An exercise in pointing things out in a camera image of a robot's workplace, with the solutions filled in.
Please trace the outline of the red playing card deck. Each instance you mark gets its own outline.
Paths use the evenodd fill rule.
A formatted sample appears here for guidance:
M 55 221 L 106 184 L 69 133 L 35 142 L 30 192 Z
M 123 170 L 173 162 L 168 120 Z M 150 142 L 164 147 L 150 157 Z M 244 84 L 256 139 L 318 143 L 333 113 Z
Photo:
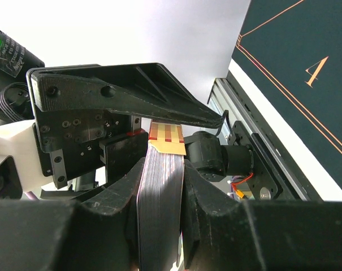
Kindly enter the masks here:
M 140 270 L 180 263 L 185 155 L 181 125 L 151 121 L 136 200 Z

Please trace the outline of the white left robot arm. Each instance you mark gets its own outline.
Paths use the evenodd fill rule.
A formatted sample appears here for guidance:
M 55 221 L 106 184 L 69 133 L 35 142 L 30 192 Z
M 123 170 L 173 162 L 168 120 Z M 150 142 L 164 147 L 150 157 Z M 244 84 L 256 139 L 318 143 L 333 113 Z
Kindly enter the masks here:
M 0 199 L 80 178 L 70 196 L 125 176 L 148 143 L 168 144 L 211 182 L 248 176 L 248 146 L 222 145 L 228 112 L 213 112 L 159 63 L 47 68 L 0 30 Z

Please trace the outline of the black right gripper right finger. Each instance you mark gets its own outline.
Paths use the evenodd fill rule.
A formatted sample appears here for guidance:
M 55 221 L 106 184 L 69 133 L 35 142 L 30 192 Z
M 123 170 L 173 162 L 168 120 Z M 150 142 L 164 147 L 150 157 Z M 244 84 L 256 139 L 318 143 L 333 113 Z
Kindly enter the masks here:
M 186 161 L 186 270 L 342 270 L 342 202 L 233 200 Z

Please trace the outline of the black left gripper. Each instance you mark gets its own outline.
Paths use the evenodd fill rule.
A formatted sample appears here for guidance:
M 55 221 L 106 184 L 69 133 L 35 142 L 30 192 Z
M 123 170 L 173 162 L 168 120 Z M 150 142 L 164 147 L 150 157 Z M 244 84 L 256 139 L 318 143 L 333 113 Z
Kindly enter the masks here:
M 134 116 L 222 124 L 160 63 L 33 68 L 27 80 L 41 168 L 58 189 L 101 167 L 106 183 L 115 183 L 145 157 L 148 133 Z

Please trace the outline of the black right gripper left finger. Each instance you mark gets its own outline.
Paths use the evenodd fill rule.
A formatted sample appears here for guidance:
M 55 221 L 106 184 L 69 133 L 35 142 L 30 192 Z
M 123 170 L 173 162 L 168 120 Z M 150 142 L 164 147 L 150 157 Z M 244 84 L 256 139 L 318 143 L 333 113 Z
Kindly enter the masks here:
M 85 202 L 0 200 L 0 270 L 136 270 L 143 167 Z

